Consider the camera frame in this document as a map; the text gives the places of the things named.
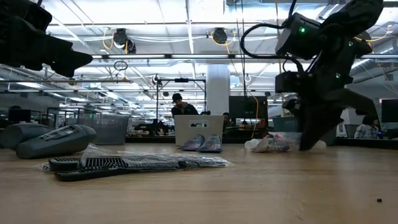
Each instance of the table surface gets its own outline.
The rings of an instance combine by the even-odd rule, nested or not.
[[[173,144],[109,149],[177,152]],[[225,168],[59,182],[0,149],[0,220],[15,223],[397,223],[398,151],[329,147],[255,154]]]

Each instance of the ceiling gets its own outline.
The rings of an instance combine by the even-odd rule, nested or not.
[[[105,107],[107,108],[105,113],[134,111],[135,115],[151,117],[156,96],[152,79],[156,75],[171,79],[180,77],[205,79],[209,63],[224,63],[229,65],[232,75],[243,81],[240,58],[189,59],[188,55],[180,59],[161,59],[145,56],[146,54],[240,54],[238,33],[242,35],[243,30],[258,22],[281,23],[287,17],[291,1],[279,1],[276,8],[274,2],[263,3],[270,1],[243,0],[243,13],[241,2],[238,1],[235,10],[231,0],[43,0],[42,6],[53,15],[47,33],[73,42],[74,50],[92,55],[122,55],[124,52],[115,46],[109,48],[112,43],[112,33],[117,28],[125,28],[129,38],[136,44],[137,55],[143,56],[123,60],[128,64],[128,68],[121,72],[114,69],[114,63],[119,61],[118,59],[95,59],[91,64],[76,70],[74,77],[76,80],[87,80],[91,83],[70,85],[52,82],[41,83],[39,87],[33,86],[35,88],[12,84],[11,89],[60,90],[54,92],[56,95],[50,95],[67,104],[97,103],[95,108],[102,110],[101,106]],[[303,0],[299,1],[295,11],[319,20],[320,17],[326,18],[341,7],[342,5],[328,4],[326,0]],[[377,77],[381,77],[380,73],[396,73],[397,59],[393,56],[397,53],[397,47],[394,47],[398,32],[397,12],[396,3],[388,2],[377,24],[368,30],[373,39],[380,39],[372,42],[374,53],[391,55],[392,58],[357,60],[351,71],[355,84],[350,88],[361,90],[369,86],[384,87],[389,85],[384,82],[391,82],[383,80],[378,82]],[[211,33],[217,27],[222,27],[226,31],[230,42],[227,47],[213,42]],[[256,54],[274,54],[276,43],[276,30],[258,29],[247,37],[246,47]],[[249,75],[246,78],[247,87],[257,90],[253,92],[255,95],[264,95],[265,91],[273,91],[274,77],[280,72],[280,63],[277,60],[246,60],[245,71]],[[295,65],[290,62],[285,66],[287,70],[295,70]],[[5,80],[43,80],[46,77],[49,80],[65,79],[54,74],[49,68],[40,72],[11,71],[9,68],[2,70],[2,79]],[[123,78],[130,83],[120,82]],[[179,90],[189,90],[183,93],[184,98],[197,100],[192,103],[198,106],[199,110],[203,110],[204,102],[201,99],[204,94],[201,87],[204,87],[202,83],[193,82],[167,84],[162,91],[168,91],[170,96],[162,94],[160,96],[164,103],[161,115],[170,115],[170,97],[173,92]],[[62,90],[81,90],[81,92],[62,92]],[[100,90],[115,90],[115,92],[109,96],[109,93],[99,93]],[[242,83],[237,82],[232,90],[232,95],[242,95]]]

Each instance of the wooden table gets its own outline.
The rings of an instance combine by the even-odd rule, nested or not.
[[[172,144],[110,149],[176,152]],[[0,149],[0,221],[15,223],[397,223],[398,151],[329,147],[254,154],[234,166],[58,182]]]

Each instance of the white pillar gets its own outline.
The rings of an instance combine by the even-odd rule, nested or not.
[[[228,65],[207,66],[207,110],[211,115],[229,112],[229,76]]]

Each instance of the woman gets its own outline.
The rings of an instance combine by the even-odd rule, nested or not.
[[[354,138],[356,139],[377,139],[379,133],[379,119],[377,115],[366,115],[362,125],[356,128]]]

